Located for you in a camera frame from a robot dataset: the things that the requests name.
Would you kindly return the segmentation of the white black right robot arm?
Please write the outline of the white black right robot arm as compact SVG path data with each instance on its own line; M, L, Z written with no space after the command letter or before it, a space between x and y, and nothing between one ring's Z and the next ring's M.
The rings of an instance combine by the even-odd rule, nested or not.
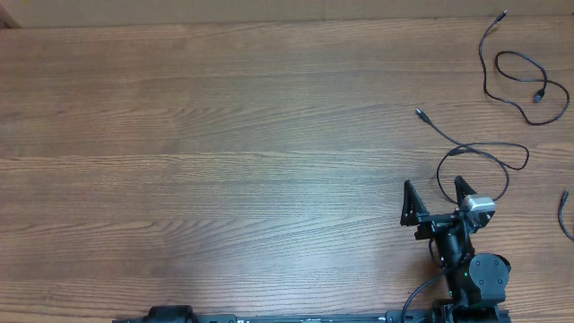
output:
M399 314L402 322L509 322L500 311L506 300L511 265L501 255L477 253L471 235L486 227L495 214L495 201L476 193L466 181L455 178L457 208L449 214L431 214L410 180L404 182L400 224L414 226L414 237L428 242L430 256L440 272L407 298ZM429 310L410 310L425 288L444 280L448 297L433 302Z

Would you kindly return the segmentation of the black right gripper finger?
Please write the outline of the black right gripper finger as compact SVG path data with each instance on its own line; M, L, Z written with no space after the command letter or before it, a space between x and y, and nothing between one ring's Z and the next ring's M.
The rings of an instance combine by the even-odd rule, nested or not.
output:
M430 213L418 195L413 183L408 179L404 182L404 202L400 224L402 226L418 225L423 217Z
M462 176L456 176L454 179L457 194L457 205L462 205L467 196L475 195L476 191L464 180Z

